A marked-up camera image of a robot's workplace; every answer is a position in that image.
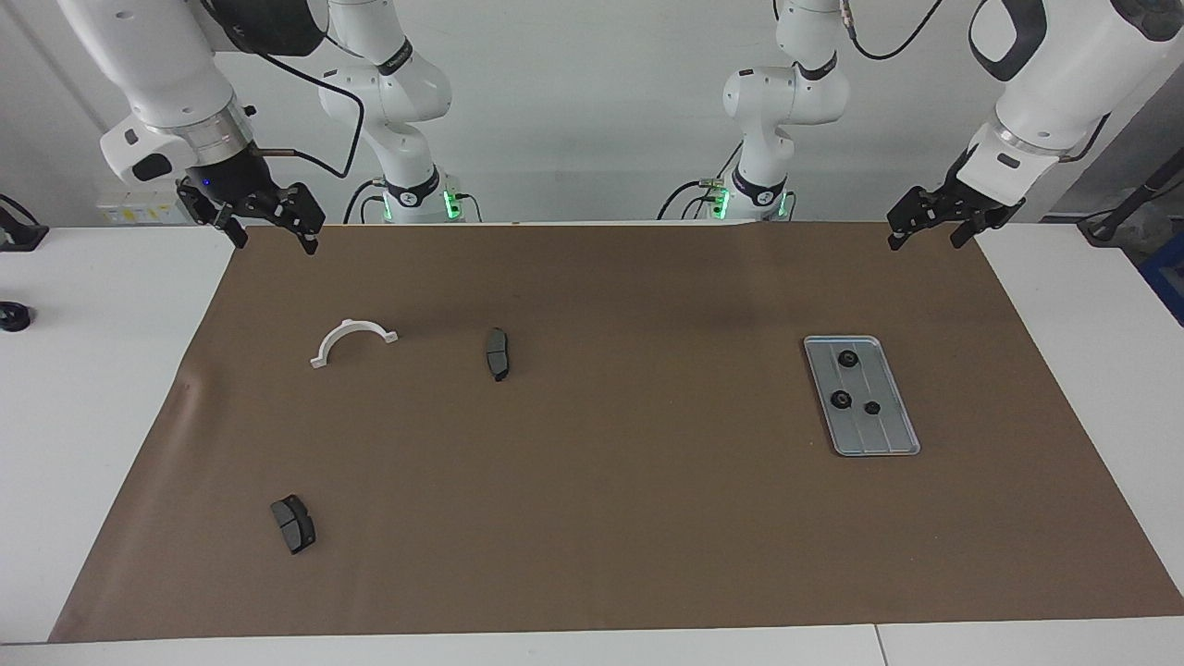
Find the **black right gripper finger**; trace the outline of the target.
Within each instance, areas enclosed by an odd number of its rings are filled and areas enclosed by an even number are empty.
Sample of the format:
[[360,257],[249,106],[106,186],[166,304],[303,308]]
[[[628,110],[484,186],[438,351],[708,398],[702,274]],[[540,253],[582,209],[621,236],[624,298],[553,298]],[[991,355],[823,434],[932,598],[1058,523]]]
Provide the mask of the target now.
[[215,205],[206,194],[202,194],[202,191],[191,184],[176,184],[175,193],[186,214],[189,214],[189,219],[195,224],[215,228],[229,237],[236,249],[244,249],[247,245],[247,233],[234,216],[232,206]]
[[317,252],[326,216],[305,184],[296,182],[277,190],[276,216],[276,228],[292,233],[309,256]]

